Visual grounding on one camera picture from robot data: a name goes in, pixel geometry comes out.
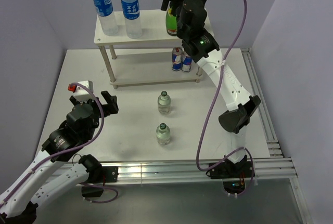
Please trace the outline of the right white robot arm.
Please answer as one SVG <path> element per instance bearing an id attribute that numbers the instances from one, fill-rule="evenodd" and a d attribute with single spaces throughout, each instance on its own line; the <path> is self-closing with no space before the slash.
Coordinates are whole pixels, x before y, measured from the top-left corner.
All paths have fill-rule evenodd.
<path id="1" fill-rule="evenodd" d="M 229 133 L 229 151 L 220 161 L 205 170 L 213 178 L 254 176 L 251 154 L 245 147 L 246 127 L 257 110 L 261 99 L 251 95 L 237 79 L 226 59 L 229 50 L 222 54 L 217 41 L 205 28 L 207 0 L 163 0 L 161 10 L 171 8 L 176 17 L 177 37 L 193 62 L 203 69 L 216 86 L 216 92 L 208 110 L 199 142 L 203 142 L 207 124 L 219 95 L 227 110 L 219 118 L 219 124 Z"/>

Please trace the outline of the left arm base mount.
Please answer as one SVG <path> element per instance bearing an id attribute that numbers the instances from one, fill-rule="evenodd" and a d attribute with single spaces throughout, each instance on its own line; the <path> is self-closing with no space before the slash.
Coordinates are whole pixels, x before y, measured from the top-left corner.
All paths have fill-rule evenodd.
<path id="1" fill-rule="evenodd" d="M 117 166 L 101 166 L 93 170 L 81 187 L 84 198 L 96 199 L 104 193 L 106 183 L 115 183 L 118 178 Z"/>

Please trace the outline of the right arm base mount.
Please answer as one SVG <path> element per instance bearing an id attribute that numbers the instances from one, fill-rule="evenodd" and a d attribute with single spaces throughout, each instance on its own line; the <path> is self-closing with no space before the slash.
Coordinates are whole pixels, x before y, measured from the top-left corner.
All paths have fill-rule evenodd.
<path id="1" fill-rule="evenodd" d="M 240 194 L 246 189 L 245 179 L 254 179 L 255 172 L 249 161 L 232 163 L 229 160 L 206 172 L 210 179 L 234 179 L 223 183 L 227 193 Z"/>

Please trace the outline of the green bottle gold neck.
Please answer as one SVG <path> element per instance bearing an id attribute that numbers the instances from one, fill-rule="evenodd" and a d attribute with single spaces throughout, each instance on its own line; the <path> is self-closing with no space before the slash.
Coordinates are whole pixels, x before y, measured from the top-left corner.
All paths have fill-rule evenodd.
<path id="1" fill-rule="evenodd" d="M 170 6 L 171 6 L 171 3 L 168 4 L 166 17 L 165 17 L 166 31 L 170 36 L 177 36 L 176 17 L 171 14 Z"/>

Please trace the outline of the pocari sweat bottle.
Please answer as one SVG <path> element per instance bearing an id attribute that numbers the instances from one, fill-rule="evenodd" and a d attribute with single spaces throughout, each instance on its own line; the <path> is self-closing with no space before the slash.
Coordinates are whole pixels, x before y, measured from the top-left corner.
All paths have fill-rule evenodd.
<path id="1" fill-rule="evenodd" d="M 137 39 L 142 35 L 139 0 L 121 0 L 127 36 Z"/>
<path id="2" fill-rule="evenodd" d="M 105 35 L 112 36 L 118 32 L 118 25 L 111 0 L 93 0 L 94 6 Z"/>

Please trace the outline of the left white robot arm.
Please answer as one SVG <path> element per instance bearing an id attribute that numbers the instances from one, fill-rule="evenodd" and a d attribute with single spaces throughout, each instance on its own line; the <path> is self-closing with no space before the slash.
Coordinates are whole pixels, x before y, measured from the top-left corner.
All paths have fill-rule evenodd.
<path id="1" fill-rule="evenodd" d="M 41 150 L 26 171 L 1 194 L 1 223 L 33 223 L 37 212 L 77 184 L 101 182 L 104 169 L 91 154 L 79 161 L 62 175 L 47 182 L 60 167 L 70 161 L 85 144 L 96 138 L 104 119 L 117 114 L 117 97 L 102 91 L 106 104 L 97 97 L 87 96 L 83 101 L 73 95 L 72 111 L 59 128 L 42 144 Z"/>

